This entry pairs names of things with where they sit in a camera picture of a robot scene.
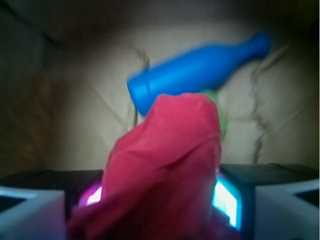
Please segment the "gripper left finger pad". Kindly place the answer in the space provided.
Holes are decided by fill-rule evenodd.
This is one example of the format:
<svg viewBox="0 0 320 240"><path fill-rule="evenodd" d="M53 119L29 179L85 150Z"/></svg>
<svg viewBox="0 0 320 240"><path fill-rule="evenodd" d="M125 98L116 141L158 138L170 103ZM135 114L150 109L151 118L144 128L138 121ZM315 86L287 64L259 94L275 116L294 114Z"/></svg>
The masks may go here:
<svg viewBox="0 0 320 240"><path fill-rule="evenodd" d="M0 179L2 240L65 240L75 207L98 200L102 170L23 171Z"/></svg>

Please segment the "gripper right finger pad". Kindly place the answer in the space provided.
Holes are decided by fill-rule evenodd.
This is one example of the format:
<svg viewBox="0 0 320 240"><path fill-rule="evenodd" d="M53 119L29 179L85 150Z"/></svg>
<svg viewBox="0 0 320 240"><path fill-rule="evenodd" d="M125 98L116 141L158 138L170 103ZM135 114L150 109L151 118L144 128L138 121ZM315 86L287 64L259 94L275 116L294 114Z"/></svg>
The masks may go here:
<svg viewBox="0 0 320 240"><path fill-rule="evenodd" d="M244 240L318 240L320 173L300 164L222 164L212 204Z"/></svg>

